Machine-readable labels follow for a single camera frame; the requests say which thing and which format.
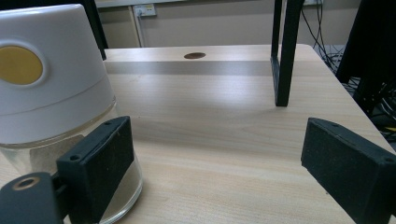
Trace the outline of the white wall conduit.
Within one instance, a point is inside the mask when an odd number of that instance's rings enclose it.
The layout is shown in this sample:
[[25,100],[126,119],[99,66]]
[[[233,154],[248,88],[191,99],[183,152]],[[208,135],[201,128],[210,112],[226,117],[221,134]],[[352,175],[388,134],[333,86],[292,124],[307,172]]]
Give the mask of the white wall conduit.
[[133,6],[130,6],[131,20],[134,22],[134,28],[136,33],[136,39],[140,48],[145,47],[144,35],[141,29],[141,13],[140,11],[135,11]]

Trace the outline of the black shelf rack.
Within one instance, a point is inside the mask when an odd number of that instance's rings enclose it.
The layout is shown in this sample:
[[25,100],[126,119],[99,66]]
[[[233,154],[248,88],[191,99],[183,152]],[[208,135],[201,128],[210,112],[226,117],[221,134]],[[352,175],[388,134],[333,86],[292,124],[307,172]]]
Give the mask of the black shelf rack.
[[[282,18],[283,0],[274,0],[274,18],[271,44],[271,65],[274,79],[276,106],[287,106],[290,98],[290,83],[294,64],[300,13],[304,0],[286,0],[286,12],[282,44],[279,44],[280,23]],[[106,59],[105,49],[108,48],[105,33],[100,22],[99,13],[94,0],[0,0],[0,12],[8,9],[27,7],[49,7],[66,4],[83,6],[97,48],[102,59]]]

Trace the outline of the glass jar beige powder white cap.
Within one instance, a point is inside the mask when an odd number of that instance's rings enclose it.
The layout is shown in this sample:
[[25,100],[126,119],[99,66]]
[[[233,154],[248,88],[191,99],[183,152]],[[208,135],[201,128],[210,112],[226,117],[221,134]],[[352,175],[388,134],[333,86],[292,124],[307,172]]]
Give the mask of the glass jar beige powder white cap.
[[[19,177],[0,188],[0,224],[76,224],[56,161],[120,116],[80,4],[0,12],[0,153]],[[126,171],[101,220],[114,224],[137,201],[140,165]]]

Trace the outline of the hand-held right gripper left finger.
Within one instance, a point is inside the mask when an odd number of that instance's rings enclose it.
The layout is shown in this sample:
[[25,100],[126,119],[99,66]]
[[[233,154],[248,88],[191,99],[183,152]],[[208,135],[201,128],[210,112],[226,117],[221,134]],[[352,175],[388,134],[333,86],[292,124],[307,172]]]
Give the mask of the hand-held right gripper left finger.
[[71,190],[70,220],[99,222],[133,161],[128,116],[102,123],[63,154],[56,164],[60,181]]

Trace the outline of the white wall socket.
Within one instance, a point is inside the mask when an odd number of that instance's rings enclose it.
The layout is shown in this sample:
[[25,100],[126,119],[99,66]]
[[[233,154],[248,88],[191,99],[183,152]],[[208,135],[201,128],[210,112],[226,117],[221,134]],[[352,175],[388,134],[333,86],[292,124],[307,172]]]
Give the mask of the white wall socket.
[[134,13],[138,17],[156,16],[156,8],[153,4],[135,5]]

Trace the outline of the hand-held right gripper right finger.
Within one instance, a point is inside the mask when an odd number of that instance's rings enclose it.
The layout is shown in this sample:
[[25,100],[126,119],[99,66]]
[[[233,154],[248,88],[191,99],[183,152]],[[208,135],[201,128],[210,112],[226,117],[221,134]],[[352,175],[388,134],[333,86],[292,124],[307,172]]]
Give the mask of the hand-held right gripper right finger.
[[302,166],[357,224],[396,216],[396,155],[325,120],[307,121]]

